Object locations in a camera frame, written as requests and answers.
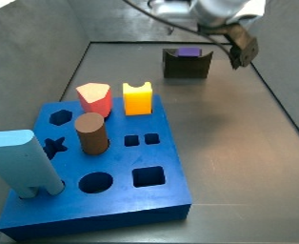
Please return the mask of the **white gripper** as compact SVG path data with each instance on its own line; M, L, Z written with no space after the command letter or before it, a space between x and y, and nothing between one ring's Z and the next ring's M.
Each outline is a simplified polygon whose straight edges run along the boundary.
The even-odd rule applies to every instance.
M209 35L224 35L231 42L231 66L236 70L247 67L257 56L257 39L240 24L229 24L216 28L199 26L199 32Z

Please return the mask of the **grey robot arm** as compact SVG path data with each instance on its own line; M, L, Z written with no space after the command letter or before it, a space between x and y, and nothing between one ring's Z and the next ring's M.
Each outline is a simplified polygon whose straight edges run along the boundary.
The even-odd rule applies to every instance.
M247 67L257 56L257 39L248 28L264 15L265 0L149 0L151 13L176 23L196 23L199 32L229 40L231 65Z

